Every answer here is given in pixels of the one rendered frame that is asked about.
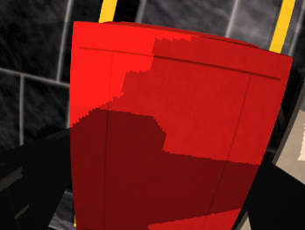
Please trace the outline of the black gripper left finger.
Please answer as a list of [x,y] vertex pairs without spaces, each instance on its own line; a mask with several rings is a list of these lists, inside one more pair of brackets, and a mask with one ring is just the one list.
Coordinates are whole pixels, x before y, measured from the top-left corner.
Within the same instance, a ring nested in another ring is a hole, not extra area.
[[70,128],[0,153],[0,230],[47,230],[71,179]]

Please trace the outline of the yellow rectangular outline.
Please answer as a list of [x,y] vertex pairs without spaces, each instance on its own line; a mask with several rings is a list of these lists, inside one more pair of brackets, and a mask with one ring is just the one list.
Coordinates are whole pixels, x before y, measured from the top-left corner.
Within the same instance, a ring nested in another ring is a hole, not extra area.
[[[285,34],[287,34],[288,24],[292,10],[294,8],[295,0],[283,0],[280,7],[280,16],[278,17],[276,27],[274,27],[273,40],[269,47],[269,51],[274,51],[275,54],[280,54],[281,47],[283,47]],[[103,0],[103,9],[100,12],[99,23],[106,22],[106,20],[113,20],[115,5],[117,0]]]

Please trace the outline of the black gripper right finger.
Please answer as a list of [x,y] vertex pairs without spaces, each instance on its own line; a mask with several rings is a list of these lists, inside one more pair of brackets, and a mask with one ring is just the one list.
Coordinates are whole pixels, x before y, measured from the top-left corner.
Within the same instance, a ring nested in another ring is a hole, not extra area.
[[305,185],[265,157],[245,198],[252,230],[305,230]]

